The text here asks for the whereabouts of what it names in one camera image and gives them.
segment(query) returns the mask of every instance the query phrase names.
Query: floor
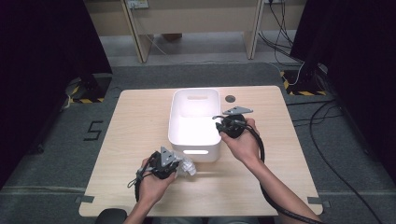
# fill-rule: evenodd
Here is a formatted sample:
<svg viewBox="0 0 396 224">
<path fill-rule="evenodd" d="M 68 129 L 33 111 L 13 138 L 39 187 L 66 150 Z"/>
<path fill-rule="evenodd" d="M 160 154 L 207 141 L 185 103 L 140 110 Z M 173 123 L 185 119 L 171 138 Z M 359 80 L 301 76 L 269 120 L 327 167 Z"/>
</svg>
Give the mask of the floor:
<svg viewBox="0 0 396 224">
<path fill-rule="evenodd" d="M 269 40 L 276 42 L 279 31 L 263 32 Z M 293 39 L 295 31 L 288 31 Z M 153 45 L 145 63 L 138 61 L 134 42 L 128 35 L 101 36 L 107 58 L 111 66 L 144 66 L 183 63 L 254 63 L 266 62 L 295 63 L 281 53 L 275 54 L 262 39 L 258 39 L 254 59 L 246 54 L 242 33 L 207 33 L 183 34 L 173 42 L 168 42 L 161 35 L 155 35 Z M 278 44 L 288 45 L 285 38 L 278 39 Z"/>
</svg>

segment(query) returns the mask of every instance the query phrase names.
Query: person's right hand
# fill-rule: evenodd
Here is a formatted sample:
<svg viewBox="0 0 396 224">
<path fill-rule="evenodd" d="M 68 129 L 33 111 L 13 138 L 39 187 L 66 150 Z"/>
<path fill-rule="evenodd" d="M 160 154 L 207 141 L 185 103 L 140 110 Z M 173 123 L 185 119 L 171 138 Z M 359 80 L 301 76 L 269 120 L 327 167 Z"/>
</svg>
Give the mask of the person's right hand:
<svg viewBox="0 0 396 224">
<path fill-rule="evenodd" d="M 250 125 L 254 131 L 259 134 L 254 119 L 246 118 L 246 123 Z M 227 144 L 233 155 L 245 165 L 260 160 L 259 145 L 253 134 L 248 130 L 244 130 L 237 138 L 231 138 L 227 133 L 220 133 L 221 139 Z"/>
</svg>

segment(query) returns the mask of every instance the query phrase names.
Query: person's left hand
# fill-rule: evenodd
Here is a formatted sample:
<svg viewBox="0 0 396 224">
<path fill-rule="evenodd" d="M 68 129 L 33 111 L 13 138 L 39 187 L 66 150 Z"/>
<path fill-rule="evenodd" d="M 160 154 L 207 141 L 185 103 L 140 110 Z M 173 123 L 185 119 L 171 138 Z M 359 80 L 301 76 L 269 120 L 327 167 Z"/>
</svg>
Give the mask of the person's left hand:
<svg viewBox="0 0 396 224">
<path fill-rule="evenodd" d="M 142 161 L 142 167 L 146 164 L 146 158 Z M 143 173 L 143 176 L 150 174 L 150 172 Z M 176 172 L 173 172 L 166 179 L 160 179 L 155 175 L 148 175 L 143 178 L 140 183 L 139 189 L 139 202 L 145 202 L 149 204 L 157 203 L 165 194 L 168 186 L 175 180 Z"/>
</svg>

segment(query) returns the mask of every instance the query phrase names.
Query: cable cord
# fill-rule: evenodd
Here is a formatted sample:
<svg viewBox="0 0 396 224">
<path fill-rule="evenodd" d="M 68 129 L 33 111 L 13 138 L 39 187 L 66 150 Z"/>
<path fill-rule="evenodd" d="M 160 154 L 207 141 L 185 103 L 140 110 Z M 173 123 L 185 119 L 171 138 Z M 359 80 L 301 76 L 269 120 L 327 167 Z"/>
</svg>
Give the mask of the cable cord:
<svg viewBox="0 0 396 224">
<path fill-rule="evenodd" d="M 239 124 L 237 123 L 239 126 L 247 129 L 256 139 L 257 144 L 259 145 L 259 149 L 260 149 L 260 159 L 262 160 L 262 162 L 265 161 L 265 152 L 264 152 L 264 144 L 262 142 L 262 139 L 260 138 L 259 134 L 256 133 L 256 131 L 254 131 L 253 127 L 251 127 L 250 125 L 243 125 L 243 124 Z M 262 195 L 264 196 L 265 200 L 275 208 L 276 211 L 278 211 L 279 213 L 294 218 L 296 220 L 305 222 L 305 223 L 310 223 L 310 224 L 323 224 L 323 222 L 311 219 L 309 217 L 304 217 L 304 216 L 300 216 L 298 214 L 295 214 L 289 210 L 287 210 L 286 208 L 283 208 L 282 206 L 280 206 L 279 204 L 277 204 L 276 202 L 274 202 L 274 200 L 271 199 L 271 197 L 268 195 L 268 193 L 265 191 L 265 189 L 262 187 L 262 184 L 260 184 L 260 188 L 262 190 Z"/>
<path fill-rule="evenodd" d="M 298 83 L 298 79 L 300 78 L 300 72 L 301 72 L 301 69 L 303 68 L 304 64 L 305 64 L 305 63 L 303 63 L 303 64 L 301 65 L 300 69 L 298 70 L 297 78 L 296 78 L 296 80 L 294 81 L 294 83 L 289 83 L 290 86 L 294 86 L 295 84 Z"/>
<path fill-rule="evenodd" d="M 136 185 L 138 182 L 142 181 L 146 176 L 151 175 L 143 175 L 143 173 L 146 172 L 150 161 L 154 158 L 155 152 L 153 154 L 151 154 L 151 156 L 148 158 L 148 160 L 146 161 L 146 164 L 143 166 L 142 170 L 140 172 L 136 173 L 136 178 L 134 180 L 131 180 L 131 182 L 128 183 L 127 187 L 128 189 L 131 188 L 133 185 Z"/>
<path fill-rule="evenodd" d="M 284 0 L 281 0 L 280 2 L 281 2 L 282 22 L 279 22 L 279 19 L 278 19 L 277 15 L 275 14 L 275 12 L 274 12 L 274 10 L 273 10 L 273 8 L 272 8 L 272 3 L 270 3 L 270 5 L 269 5 L 269 6 L 270 6 L 270 9 L 271 9 L 271 12 L 272 12 L 272 14 L 274 15 L 274 18 L 275 18 L 275 20 L 276 20 L 276 23 L 277 23 L 278 26 L 279 26 L 279 33 L 278 33 L 278 35 L 277 35 L 276 42 L 275 42 L 275 43 L 272 43 L 271 41 L 269 41 L 267 38 L 265 38 L 265 36 L 263 35 L 263 33 L 261 33 L 261 34 L 259 33 L 259 37 L 261 37 L 262 40 L 263 40 L 269 47 L 271 47 L 271 48 L 274 49 L 274 56 L 275 56 L 276 61 L 277 61 L 278 63 L 280 63 L 280 64 L 282 64 L 282 65 L 286 65 L 286 66 L 295 66 L 295 65 L 288 65 L 288 64 L 283 64 L 283 63 L 281 63 L 281 62 L 279 61 L 279 59 L 277 58 L 277 56 L 276 56 L 276 51 L 278 51 L 278 52 L 280 52 L 280 53 L 282 53 L 282 54 L 284 54 L 284 55 L 290 57 L 291 59 L 293 59 L 294 61 L 296 61 L 296 62 L 298 62 L 298 63 L 302 63 L 302 62 L 303 62 L 303 61 L 301 61 L 301 60 L 299 60 L 299 59 L 296 59 L 296 58 L 291 57 L 286 51 L 284 51 L 283 49 L 280 49 L 280 48 L 279 48 L 279 47 L 282 47 L 282 48 L 291 49 L 291 47 L 292 47 L 292 45 L 293 45 L 293 42 L 291 41 L 291 39 L 290 39 L 290 37 L 289 37 L 289 35 L 288 35 L 288 32 L 287 32 L 287 29 L 286 29 L 286 21 L 285 21 L 286 4 L 285 4 L 285 1 L 284 1 Z M 279 38 L 280 38 L 280 35 L 283 35 L 283 37 L 284 37 L 287 41 L 289 41 L 289 45 L 290 45 L 289 47 L 288 47 L 288 46 L 283 46 L 283 45 L 277 44 L 277 42 L 278 42 L 278 40 L 279 40 Z"/>
<path fill-rule="evenodd" d="M 309 122 L 309 133 L 310 133 L 310 136 L 311 136 L 311 139 L 312 139 L 312 142 L 314 143 L 314 145 L 315 145 L 315 148 L 317 149 L 317 151 L 318 151 L 318 153 L 319 153 L 319 155 L 320 155 L 320 157 L 323 159 L 323 161 L 329 166 L 329 168 L 337 175 L 337 177 L 341 180 L 341 181 L 343 181 L 354 193 L 355 193 L 355 195 L 356 196 L 358 196 L 358 198 L 364 203 L 364 205 L 370 210 L 370 212 L 373 214 L 373 216 L 375 217 L 375 219 L 377 220 L 377 222 L 378 223 L 380 223 L 380 224 L 382 224 L 382 221 L 381 221 L 381 219 L 379 219 L 379 217 L 378 217 L 378 215 L 375 213 L 375 211 L 373 210 L 373 208 L 370 206 L 370 204 L 368 204 L 362 197 L 361 197 L 361 195 L 343 178 L 343 177 L 341 177 L 341 175 L 340 174 L 338 174 L 337 173 L 337 171 L 332 167 L 332 165 L 329 163 L 329 161 L 325 158 L 325 156 L 323 155 L 323 152 L 319 149 L 319 147 L 318 147 L 318 143 L 317 143 L 317 141 L 316 141 L 316 139 L 315 139 L 315 137 L 314 137 L 314 132 L 313 132 L 313 130 L 312 130 L 312 127 L 313 127 L 313 124 L 314 124 L 314 122 L 313 122 L 313 120 L 314 120 L 314 118 L 315 118 L 315 115 L 324 107 L 324 106 L 326 106 L 326 105 L 328 105 L 328 104 L 330 104 L 331 102 L 334 102 L 335 100 L 331 100 L 330 102 L 328 102 L 328 103 L 325 103 L 325 104 L 323 104 L 313 115 L 312 115 L 312 117 L 311 117 L 311 120 L 310 120 L 310 122 Z"/>
<path fill-rule="evenodd" d="M 329 118 L 338 118 L 338 117 L 344 116 L 344 114 L 342 114 L 342 112 L 341 112 L 341 114 L 339 114 L 339 115 L 327 116 L 327 114 L 329 114 L 330 110 L 333 109 L 333 108 L 336 108 L 336 107 L 337 107 L 337 105 L 334 105 L 334 106 L 328 108 L 327 111 L 326 111 L 326 113 L 323 115 L 323 117 L 314 119 L 314 120 L 319 120 L 319 122 L 316 122 L 316 123 L 313 123 L 313 124 L 320 124 L 320 123 L 323 122 L 325 119 L 329 119 Z M 310 121 L 310 120 L 311 120 L 311 119 L 294 119 L 294 120 L 292 120 L 292 121 L 293 121 L 293 122 L 299 122 L 299 121 Z M 294 125 L 294 127 L 297 127 L 297 126 L 304 126 L 304 125 L 309 125 L 309 124 L 310 124 L 310 122 L 305 123 L 305 124 Z"/>
<path fill-rule="evenodd" d="M 312 105 L 312 104 L 329 103 L 329 102 L 333 102 L 333 101 L 334 101 L 334 100 L 310 101 L 310 102 L 301 102 L 301 103 L 291 103 L 291 104 L 286 104 L 286 106 L 289 106 L 289 105 Z"/>
</svg>

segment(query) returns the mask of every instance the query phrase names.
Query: gray carpet floor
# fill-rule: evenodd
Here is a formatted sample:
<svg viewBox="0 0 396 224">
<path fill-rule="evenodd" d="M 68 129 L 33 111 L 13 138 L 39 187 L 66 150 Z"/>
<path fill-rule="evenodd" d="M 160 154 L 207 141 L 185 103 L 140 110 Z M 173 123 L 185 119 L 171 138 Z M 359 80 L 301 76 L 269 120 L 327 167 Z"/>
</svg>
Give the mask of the gray carpet floor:
<svg viewBox="0 0 396 224">
<path fill-rule="evenodd" d="M 78 214 L 107 126 L 123 90 L 276 85 L 284 95 L 318 194 L 326 223 L 376 223 L 363 202 L 320 157 L 309 119 L 333 95 L 286 94 L 279 70 L 269 63 L 184 64 L 113 67 L 112 82 L 100 104 L 71 104 L 58 115 L 44 153 L 26 155 L 0 191 L 0 223 L 93 223 Z M 337 103 L 327 105 L 312 134 L 332 167 L 373 207 L 384 223 L 396 223 L 396 188 L 381 163 L 370 158 Z M 93 121 L 96 141 L 87 133 Z"/>
</svg>

